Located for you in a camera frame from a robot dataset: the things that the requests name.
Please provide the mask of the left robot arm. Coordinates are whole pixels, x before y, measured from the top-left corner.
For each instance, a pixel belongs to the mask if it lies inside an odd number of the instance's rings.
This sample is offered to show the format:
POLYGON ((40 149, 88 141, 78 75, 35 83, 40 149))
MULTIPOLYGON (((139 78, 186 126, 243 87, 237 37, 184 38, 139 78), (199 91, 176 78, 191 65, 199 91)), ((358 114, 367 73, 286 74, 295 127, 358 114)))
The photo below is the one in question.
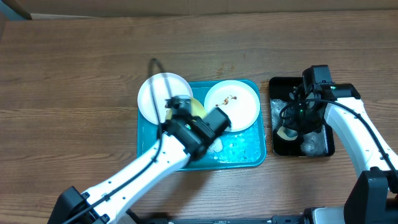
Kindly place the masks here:
POLYGON ((154 145, 102 183, 82 193, 74 187, 66 189, 49 223, 117 223, 158 182, 201 159, 231 121, 220 108, 204 118, 193 116, 191 105, 189 96, 167 99, 165 106, 172 117, 159 124, 154 145))

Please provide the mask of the yellow green sponge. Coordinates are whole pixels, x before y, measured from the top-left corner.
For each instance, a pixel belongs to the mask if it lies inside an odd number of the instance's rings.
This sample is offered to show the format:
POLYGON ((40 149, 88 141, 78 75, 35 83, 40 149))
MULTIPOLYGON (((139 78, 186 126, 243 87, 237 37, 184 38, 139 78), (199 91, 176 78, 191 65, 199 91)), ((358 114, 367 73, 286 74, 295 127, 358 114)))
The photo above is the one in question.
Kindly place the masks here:
POLYGON ((295 130, 286 128, 284 126, 281 126, 277 130, 277 135, 280 137, 282 140, 285 141, 294 141, 298 138, 299 134, 295 130))

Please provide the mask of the light green plate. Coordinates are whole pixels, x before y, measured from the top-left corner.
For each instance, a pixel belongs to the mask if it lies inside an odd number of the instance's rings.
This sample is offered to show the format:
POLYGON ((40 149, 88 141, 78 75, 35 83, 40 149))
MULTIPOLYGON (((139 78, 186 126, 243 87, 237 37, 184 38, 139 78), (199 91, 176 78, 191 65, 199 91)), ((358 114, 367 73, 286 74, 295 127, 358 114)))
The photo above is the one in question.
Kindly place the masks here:
MULTIPOLYGON (((204 118, 206 116, 206 111, 203 105, 195 98, 190 97, 191 100, 191 115, 192 116, 199 116, 200 118, 204 118)), ((168 109, 165 115, 165 119, 171 119, 172 117, 172 110, 168 109)))

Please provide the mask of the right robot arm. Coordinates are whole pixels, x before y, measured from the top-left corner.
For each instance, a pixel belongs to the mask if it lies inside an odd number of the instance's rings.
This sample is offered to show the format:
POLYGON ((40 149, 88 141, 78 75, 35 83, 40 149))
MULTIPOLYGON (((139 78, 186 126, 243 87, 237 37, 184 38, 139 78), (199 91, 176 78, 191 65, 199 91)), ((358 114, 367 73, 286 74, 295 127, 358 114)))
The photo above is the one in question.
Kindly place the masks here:
POLYGON ((288 141, 330 126, 358 176, 342 207, 308 208, 301 223, 397 223, 397 199, 387 196, 397 193, 397 154, 369 119, 352 84, 336 84, 328 66, 313 65, 303 71, 279 117, 277 135, 288 141))

